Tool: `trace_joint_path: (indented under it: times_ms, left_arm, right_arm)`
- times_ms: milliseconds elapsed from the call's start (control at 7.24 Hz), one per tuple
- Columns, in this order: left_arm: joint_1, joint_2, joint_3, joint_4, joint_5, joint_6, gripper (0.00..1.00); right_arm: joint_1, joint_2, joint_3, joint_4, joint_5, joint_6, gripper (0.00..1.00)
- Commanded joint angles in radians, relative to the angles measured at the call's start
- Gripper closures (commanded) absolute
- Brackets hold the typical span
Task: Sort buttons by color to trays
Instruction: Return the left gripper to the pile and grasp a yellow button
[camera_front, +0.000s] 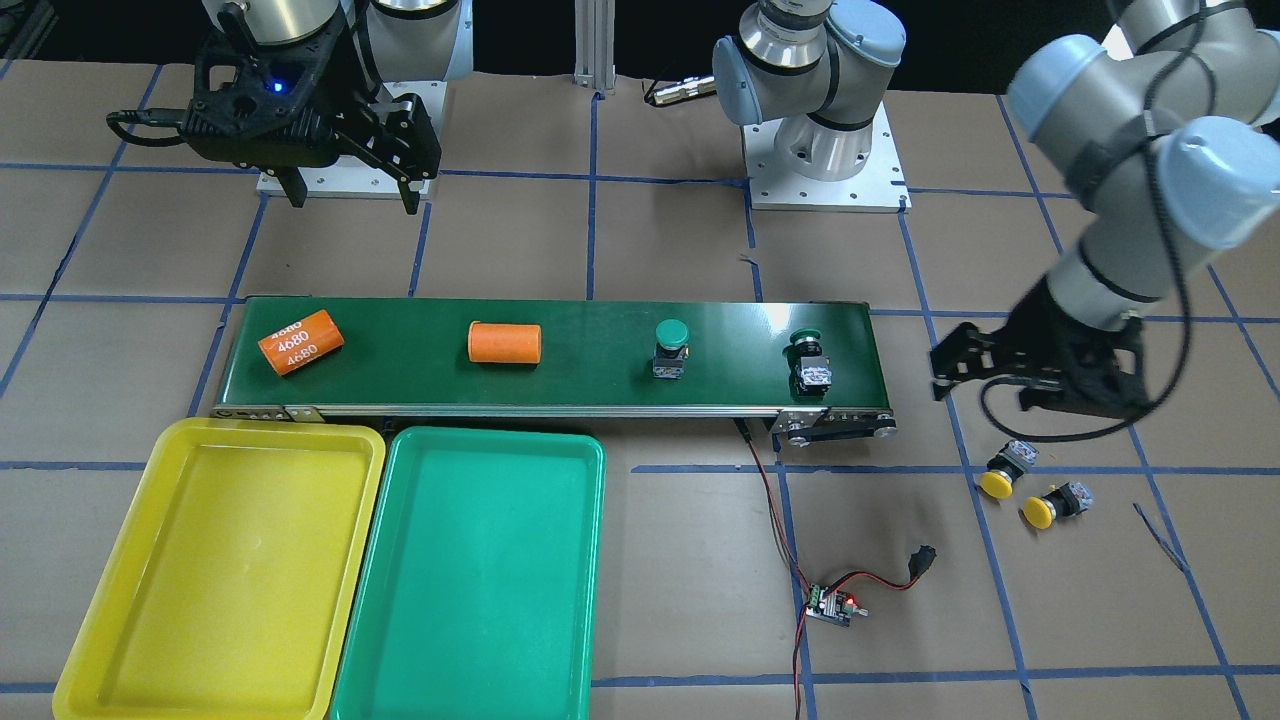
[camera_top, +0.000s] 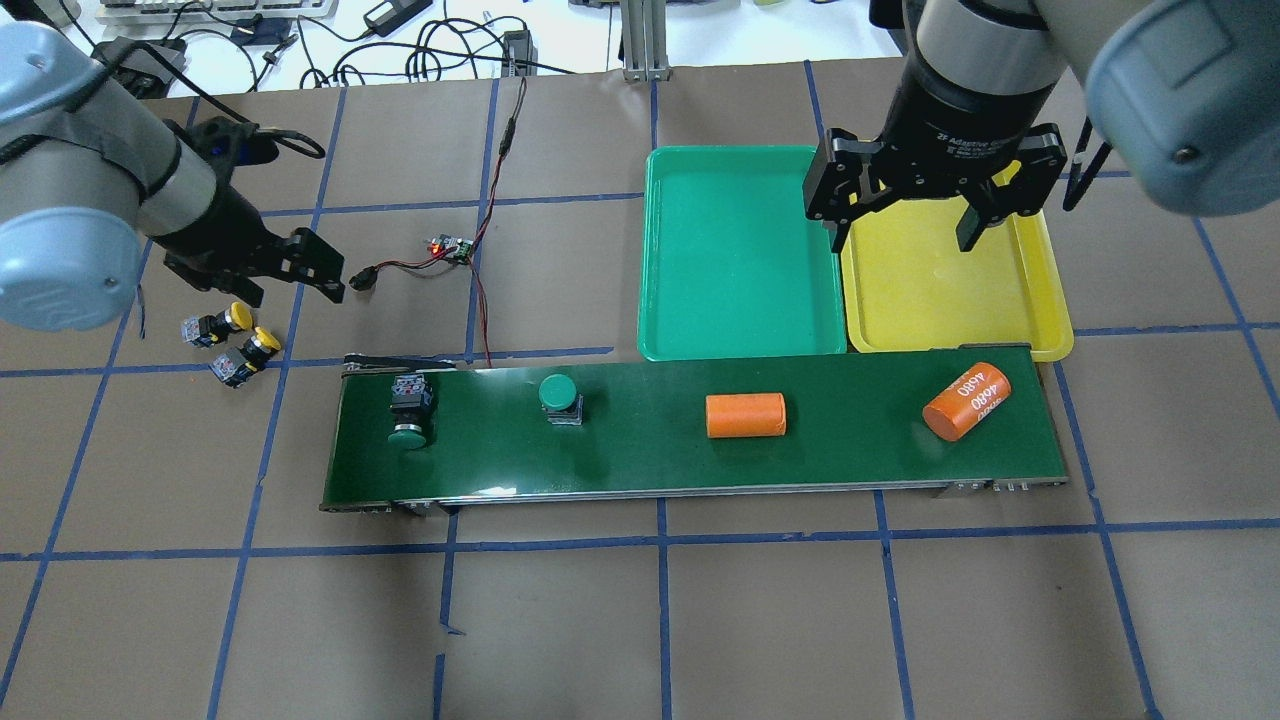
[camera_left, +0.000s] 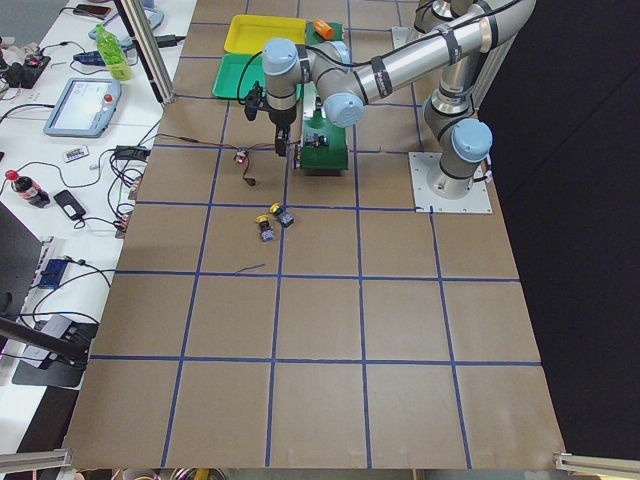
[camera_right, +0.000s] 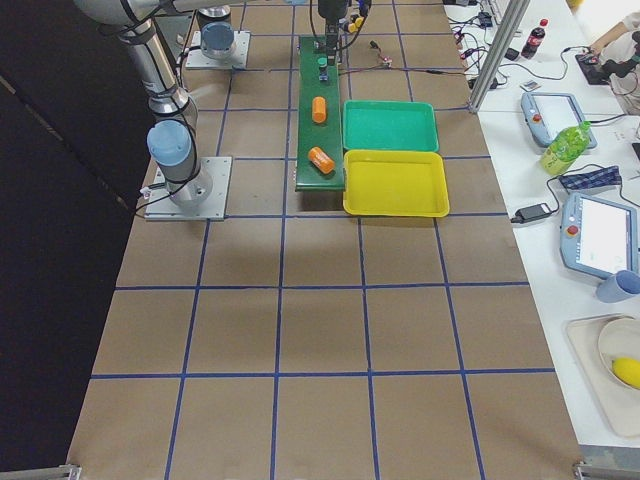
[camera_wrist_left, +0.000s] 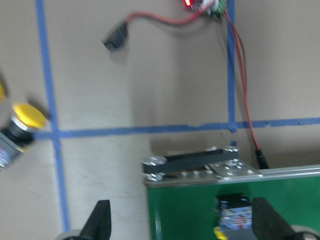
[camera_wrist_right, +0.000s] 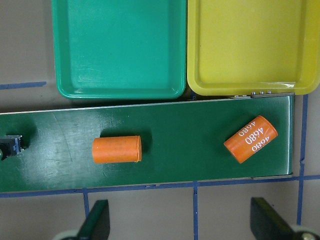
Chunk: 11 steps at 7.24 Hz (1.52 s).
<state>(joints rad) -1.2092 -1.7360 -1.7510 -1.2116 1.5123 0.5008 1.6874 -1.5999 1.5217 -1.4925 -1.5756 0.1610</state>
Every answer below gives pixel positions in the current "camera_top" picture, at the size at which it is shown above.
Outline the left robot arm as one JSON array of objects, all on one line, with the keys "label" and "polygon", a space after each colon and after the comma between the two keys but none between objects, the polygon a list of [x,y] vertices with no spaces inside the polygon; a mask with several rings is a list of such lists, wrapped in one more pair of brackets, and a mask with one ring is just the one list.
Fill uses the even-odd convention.
[{"label": "left robot arm", "polygon": [[252,307],[259,279],[338,304],[344,259],[314,231],[275,234],[230,178],[282,149],[320,143],[229,108],[191,128],[163,120],[54,28],[3,27],[1,316],[32,331],[88,331],[134,301],[142,242],[191,287]]}]

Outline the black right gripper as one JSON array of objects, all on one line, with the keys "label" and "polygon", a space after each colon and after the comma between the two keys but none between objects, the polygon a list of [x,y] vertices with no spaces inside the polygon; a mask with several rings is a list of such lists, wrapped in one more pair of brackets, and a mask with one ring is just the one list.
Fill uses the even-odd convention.
[{"label": "black right gripper", "polygon": [[852,224],[895,202],[963,196],[957,247],[970,252],[1010,215],[1043,206],[1068,154],[1059,127],[1034,123],[1042,95],[978,95],[960,105],[899,95],[874,138],[828,128],[806,173],[806,218],[841,254]]}]

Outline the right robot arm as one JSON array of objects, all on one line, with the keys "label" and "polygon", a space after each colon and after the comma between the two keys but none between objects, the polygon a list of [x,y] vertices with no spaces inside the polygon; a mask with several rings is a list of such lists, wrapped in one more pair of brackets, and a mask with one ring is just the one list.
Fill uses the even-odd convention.
[{"label": "right robot arm", "polygon": [[1074,209],[1117,154],[1160,208],[1231,217],[1279,192],[1275,1],[873,1],[905,68],[872,140],[831,128],[803,192],[840,252],[896,202],[961,197],[957,246]]}]

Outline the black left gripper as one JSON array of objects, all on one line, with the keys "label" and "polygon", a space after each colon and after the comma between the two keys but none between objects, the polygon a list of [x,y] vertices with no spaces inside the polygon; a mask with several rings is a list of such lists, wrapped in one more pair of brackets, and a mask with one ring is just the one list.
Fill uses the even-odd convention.
[{"label": "black left gripper", "polygon": [[288,238],[270,232],[260,213],[238,200],[219,200],[195,223],[160,236],[164,265],[197,291],[216,290],[261,307],[259,277],[305,284],[342,304],[344,256],[310,228]]}]

